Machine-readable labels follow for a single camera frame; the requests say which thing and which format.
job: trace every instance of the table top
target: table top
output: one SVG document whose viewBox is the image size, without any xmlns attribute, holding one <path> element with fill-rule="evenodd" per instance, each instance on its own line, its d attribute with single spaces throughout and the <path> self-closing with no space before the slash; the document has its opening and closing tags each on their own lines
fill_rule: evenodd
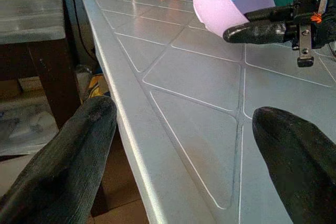
<svg viewBox="0 0 336 224">
<path fill-rule="evenodd" d="M 65 38 L 62 0 L 0 0 L 0 44 Z"/>
<path fill-rule="evenodd" d="M 191 0 L 83 0 L 152 223 L 291 223 L 251 117 L 274 106 L 336 140 L 336 62 L 289 44 L 227 44 Z"/>
</svg>

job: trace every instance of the stool leg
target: stool leg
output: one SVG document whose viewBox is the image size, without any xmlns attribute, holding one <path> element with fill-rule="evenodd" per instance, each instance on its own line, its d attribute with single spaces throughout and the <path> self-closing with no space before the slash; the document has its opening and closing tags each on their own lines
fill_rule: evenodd
<svg viewBox="0 0 336 224">
<path fill-rule="evenodd" d="M 30 42 L 28 50 L 57 126 L 61 128 L 81 105 L 67 41 Z"/>
</svg>

